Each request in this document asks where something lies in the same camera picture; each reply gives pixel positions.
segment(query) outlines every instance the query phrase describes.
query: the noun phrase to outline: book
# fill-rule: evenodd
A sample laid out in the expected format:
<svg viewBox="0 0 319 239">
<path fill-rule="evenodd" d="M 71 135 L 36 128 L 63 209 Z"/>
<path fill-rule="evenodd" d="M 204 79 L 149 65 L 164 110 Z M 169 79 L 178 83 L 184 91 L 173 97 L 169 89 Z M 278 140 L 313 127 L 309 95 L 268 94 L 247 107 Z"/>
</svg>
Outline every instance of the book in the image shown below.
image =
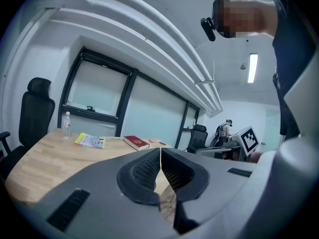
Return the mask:
<svg viewBox="0 0 319 239">
<path fill-rule="evenodd" d="M 147 149 L 150 145 L 134 135 L 124 136 L 123 141 L 135 150 Z"/>
<path fill-rule="evenodd" d="M 85 147 L 104 149 L 105 136 L 93 136 L 87 133 L 80 133 L 75 143 Z"/>
</svg>

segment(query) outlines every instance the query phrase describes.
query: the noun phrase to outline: window frame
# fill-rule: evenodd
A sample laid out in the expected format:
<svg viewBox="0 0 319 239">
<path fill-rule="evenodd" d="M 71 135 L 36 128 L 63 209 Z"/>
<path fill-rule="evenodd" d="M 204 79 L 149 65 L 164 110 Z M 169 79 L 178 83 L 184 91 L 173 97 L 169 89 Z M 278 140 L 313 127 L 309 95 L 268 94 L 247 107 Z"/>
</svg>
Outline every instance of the window frame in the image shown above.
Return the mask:
<svg viewBox="0 0 319 239">
<path fill-rule="evenodd" d="M 111 116 L 111 115 L 106 115 L 106 114 L 101 114 L 97 113 L 95 111 L 91 110 L 84 110 L 81 108 L 73 107 L 67 105 L 67 100 L 69 97 L 69 93 L 71 90 L 71 86 L 73 84 L 75 75 L 81 65 L 82 61 L 87 61 L 93 64 L 97 64 L 103 67 L 106 67 L 106 69 L 114 70 L 116 72 L 122 73 L 127 75 L 127 80 L 124 84 L 122 94 L 120 97 L 119 105 L 117 108 L 116 116 Z M 177 135 L 177 139 L 175 142 L 175 148 L 178 146 L 180 137 L 183 131 L 188 131 L 190 129 L 188 128 L 183 128 L 186 115 L 187 115 L 187 110 L 188 107 L 192 107 L 193 109 L 196 110 L 195 114 L 195 120 L 197 122 L 198 119 L 198 114 L 199 114 L 199 108 L 192 104 L 190 101 L 182 97 L 181 95 L 177 94 L 170 88 L 166 87 L 162 83 L 154 80 L 150 76 L 140 72 L 137 68 L 130 67 L 120 61 L 117 61 L 113 58 L 110 58 L 106 55 L 103 55 L 101 53 L 95 52 L 93 50 L 87 49 L 85 46 L 82 47 L 80 52 L 78 53 L 77 57 L 75 58 L 70 71 L 68 73 L 68 76 L 65 80 L 65 84 L 63 87 L 61 99 L 60 99 L 60 104 L 59 104 L 59 111 L 58 111 L 58 123 L 57 126 L 61 128 L 62 125 L 62 114 L 65 112 L 70 112 L 70 114 L 78 116 L 78 117 L 83 117 L 91 120 L 97 120 L 97 121 L 102 121 L 102 122 L 109 122 L 113 123 L 116 125 L 116 131 L 115 131 L 115 137 L 119 137 L 121 135 L 122 127 L 123 127 L 123 121 L 125 117 L 125 113 L 127 110 L 127 106 L 129 103 L 129 99 L 132 93 L 132 89 L 134 87 L 134 83 L 136 80 L 136 77 L 140 76 L 141 78 L 153 83 L 154 85 L 160 87 L 161 89 L 167 91 L 168 93 L 178 97 L 179 99 L 183 100 L 185 102 L 185 108 L 183 112 L 183 117 L 182 121 L 179 127 L 179 132 Z"/>
</svg>

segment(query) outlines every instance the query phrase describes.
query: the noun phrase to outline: window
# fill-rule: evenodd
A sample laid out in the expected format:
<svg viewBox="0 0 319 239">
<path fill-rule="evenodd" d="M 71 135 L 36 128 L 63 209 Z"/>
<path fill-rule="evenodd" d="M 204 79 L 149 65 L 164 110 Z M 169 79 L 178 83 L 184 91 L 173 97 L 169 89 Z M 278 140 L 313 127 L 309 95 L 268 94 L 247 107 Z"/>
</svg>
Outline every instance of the window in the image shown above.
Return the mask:
<svg viewBox="0 0 319 239">
<path fill-rule="evenodd" d="M 188 145 L 187 127 L 199 108 L 138 69 L 83 47 L 65 81 L 58 127 L 65 112 L 71 113 L 72 133 L 136 135 L 177 148 L 180 141 Z"/>
</svg>

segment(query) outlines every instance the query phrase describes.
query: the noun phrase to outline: ceiling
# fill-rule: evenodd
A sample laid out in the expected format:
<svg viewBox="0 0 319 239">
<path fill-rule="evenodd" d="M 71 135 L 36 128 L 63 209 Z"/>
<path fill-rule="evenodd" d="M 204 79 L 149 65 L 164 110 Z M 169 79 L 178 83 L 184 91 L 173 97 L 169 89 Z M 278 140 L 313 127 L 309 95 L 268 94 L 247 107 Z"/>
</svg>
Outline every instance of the ceiling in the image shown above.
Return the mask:
<svg viewBox="0 0 319 239">
<path fill-rule="evenodd" d="M 222 100 L 247 101 L 278 105 L 272 82 L 276 57 L 272 39 L 265 35 L 226 39 L 216 34 L 210 42 L 200 26 L 200 19 L 211 16 L 214 0 L 144 0 L 164 14 L 188 39 L 213 76 Z M 249 54 L 258 53 L 255 82 L 248 84 Z"/>
</svg>

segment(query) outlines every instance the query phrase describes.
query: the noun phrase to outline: paper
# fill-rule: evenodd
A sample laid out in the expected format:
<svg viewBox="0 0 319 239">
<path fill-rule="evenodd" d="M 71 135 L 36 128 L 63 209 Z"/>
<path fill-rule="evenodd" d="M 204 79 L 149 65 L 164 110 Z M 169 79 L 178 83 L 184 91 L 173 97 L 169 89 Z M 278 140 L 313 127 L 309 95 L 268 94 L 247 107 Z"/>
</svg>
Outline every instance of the paper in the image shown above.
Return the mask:
<svg viewBox="0 0 319 239">
<path fill-rule="evenodd" d="M 80 133 L 79 137 L 75 140 L 75 143 L 83 145 L 85 147 L 104 149 L 105 137 L 92 136 L 86 133 Z"/>
</svg>

